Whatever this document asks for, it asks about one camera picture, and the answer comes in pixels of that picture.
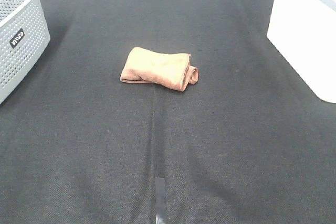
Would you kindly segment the white plastic storage bin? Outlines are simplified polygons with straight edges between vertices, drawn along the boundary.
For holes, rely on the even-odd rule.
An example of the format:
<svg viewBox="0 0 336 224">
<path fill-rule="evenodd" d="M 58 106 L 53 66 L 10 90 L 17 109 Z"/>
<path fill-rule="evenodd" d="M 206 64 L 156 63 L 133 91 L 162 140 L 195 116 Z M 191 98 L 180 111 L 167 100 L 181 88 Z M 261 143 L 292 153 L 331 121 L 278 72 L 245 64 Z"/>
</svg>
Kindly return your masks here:
<svg viewBox="0 0 336 224">
<path fill-rule="evenodd" d="M 335 0 L 274 0 L 267 37 L 318 98 L 335 103 Z"/>
</svg>

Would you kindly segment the black table cloth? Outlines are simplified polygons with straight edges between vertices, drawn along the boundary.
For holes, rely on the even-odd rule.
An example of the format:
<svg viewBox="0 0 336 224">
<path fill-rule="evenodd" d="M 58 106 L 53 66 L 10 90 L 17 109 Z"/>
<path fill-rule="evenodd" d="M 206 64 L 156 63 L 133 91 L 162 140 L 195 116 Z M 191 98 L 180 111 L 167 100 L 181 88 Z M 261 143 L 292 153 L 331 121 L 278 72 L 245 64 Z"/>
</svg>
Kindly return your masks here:
<svg viewBox="0 0 336 224">
<path fill-rule="evenodd" d="M 335 105 L 266 37 L 273 0 L 41 0 L 50 43 L 1 105 L 1 223 L 335 223 Z M 190 54 L 181 91 L 130 51 Z"/>
</svg>

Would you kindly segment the grey perforated laundry basket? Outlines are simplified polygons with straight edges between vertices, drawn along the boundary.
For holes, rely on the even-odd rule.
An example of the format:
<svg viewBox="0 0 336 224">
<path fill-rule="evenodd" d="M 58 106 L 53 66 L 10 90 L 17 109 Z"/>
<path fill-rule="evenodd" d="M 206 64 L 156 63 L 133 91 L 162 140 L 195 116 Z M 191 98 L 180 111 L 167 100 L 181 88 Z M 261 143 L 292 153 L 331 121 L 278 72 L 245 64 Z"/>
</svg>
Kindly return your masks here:
<svg viewBox="0 0 336 224">
<path fill-rule="evenodd" d="M 49 42 L 40 0 L 1 0 L 1 101 L 26 77 Z"/>
</svg>

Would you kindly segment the brown towel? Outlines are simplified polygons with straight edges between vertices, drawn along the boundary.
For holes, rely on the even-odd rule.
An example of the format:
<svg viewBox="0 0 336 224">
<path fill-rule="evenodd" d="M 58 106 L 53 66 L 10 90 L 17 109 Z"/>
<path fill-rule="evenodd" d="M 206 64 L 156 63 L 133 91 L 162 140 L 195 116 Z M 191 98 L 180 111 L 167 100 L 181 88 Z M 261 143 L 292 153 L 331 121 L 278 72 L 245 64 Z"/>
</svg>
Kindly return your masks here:
<svg viewBox="0 0 336 224">
<path fill-rule="evenodd" d="M 121 72 L 126 83 L 155 83 L 183 92 L 189 84 L 198 82 L 198 68 L 190 63 L 190 54 L 162 54 L 134 47 Z"/>
</svg>

